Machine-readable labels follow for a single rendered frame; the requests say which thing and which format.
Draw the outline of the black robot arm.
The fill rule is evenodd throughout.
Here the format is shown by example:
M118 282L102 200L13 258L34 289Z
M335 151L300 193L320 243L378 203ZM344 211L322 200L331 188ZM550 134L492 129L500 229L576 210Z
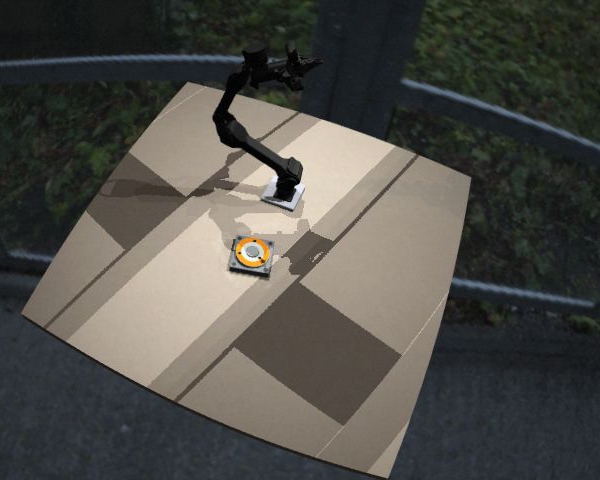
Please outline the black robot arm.
M271 151L263 144L248 135L245 127L235 119L234 115L228 112L229 106L236 93L245 86L248 77L251 76L249 85L258 89L258 83L272 80L272 72L269 67L268 56L265 44L255 43L242 49L244 62L234 65L227 79L226 91L216 108L212 120L216 125L216 131L220 141L231 148L243 149L252 157L257 158L268 167L273 168L277 174L276 190L273 197L291 202L296 192L295 186L301 181L303 165L293 157L285 159L280 157L274 151ZM252 68L252 71L251 69ZM283 79L280 83L285 83L292 92L302 88L301 79L296 76L294 68L285 68L281 70L278 76ZM225 120L224 120L225 119ZM226 122L225 122L226 121ZM289 201L290 200L290 201Z

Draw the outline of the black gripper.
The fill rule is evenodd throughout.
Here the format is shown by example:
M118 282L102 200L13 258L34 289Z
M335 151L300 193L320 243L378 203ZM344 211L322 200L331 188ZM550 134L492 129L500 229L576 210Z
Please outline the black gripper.
M285 44L285 48L287 52L286 59L280 61L276 61L274 59L272 60L272 63L269 63L272 72L272 79L277 80L277 82L280 80L280 78L282 78L282 76L278 76L279 72L287 67L288 69L292 69L293 66L293 72L295 72L296 76L303 77L304 79L306 72L324 63L322 59L304 56L297 53L294 41L287 42Z

